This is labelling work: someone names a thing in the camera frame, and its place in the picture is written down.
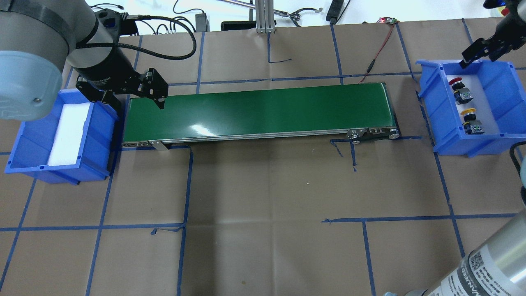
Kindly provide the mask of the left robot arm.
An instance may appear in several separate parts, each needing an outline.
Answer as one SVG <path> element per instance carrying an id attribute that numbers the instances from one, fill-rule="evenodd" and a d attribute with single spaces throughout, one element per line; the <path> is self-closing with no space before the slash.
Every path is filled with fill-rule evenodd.
<path id="1" fill-rule="evenodd" d="M 39 120 L 51 112 L 65 64 L 77 90 L 92 103 L 120 110 L 116 95 L 165 106 L 168 84 L 156 69 L 141 74 L 122 53 L 120 36 L 141 18 L 82 0 L 2 0 L 1 119 Z"/>

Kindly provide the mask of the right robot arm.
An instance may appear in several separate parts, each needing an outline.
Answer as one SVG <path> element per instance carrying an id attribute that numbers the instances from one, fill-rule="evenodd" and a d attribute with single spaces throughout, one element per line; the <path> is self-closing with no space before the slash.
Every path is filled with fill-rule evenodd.
<path id="1" fill-rule="evenodd" d="M 515 170 L 525 183 L 525 161 L 515 149 L 525 144 L 525 90 L 510 62 L 498 59 L 525 44 L 524 0 L 487 0 L 485 8 L 505 6 L 507 15 L 488 39 L 476 39 L 462 52 L 459 61 L 419 60 L 422 66 L 420 98 L 423 99 L 435 140 L 434 152 L 441 155 L 475 157 L 508 150 Z M 483 114 L 495 132 L 481 133 L 475 111 L 453 91 L 467 74 L 476 83 L 487 107 Z M 525 210 L 521 210 L 479 247 L 464 256 L 457 268 L 438 283 L 409 296 L 524 296 Z"/>

